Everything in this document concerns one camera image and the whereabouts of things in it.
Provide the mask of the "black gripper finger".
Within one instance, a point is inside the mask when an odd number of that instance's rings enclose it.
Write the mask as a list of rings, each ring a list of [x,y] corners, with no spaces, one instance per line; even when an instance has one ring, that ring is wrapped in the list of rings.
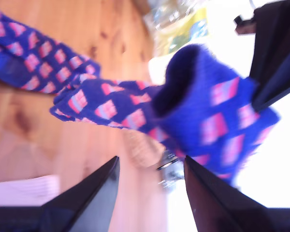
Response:
[[[259,86],[290,54],[290,7],[260,7],[253,21],[256,37],[250,76]]]
[[[259,84],[252,99],[255,111],[262,111],[290,93],[290,54],[274,74]]]
[[[43,205],[42,232],[106,232],[119,184],[115,156],[80,183]]]
[[[186,157],[184,176],[200,232],[276,232],[266,207]]]

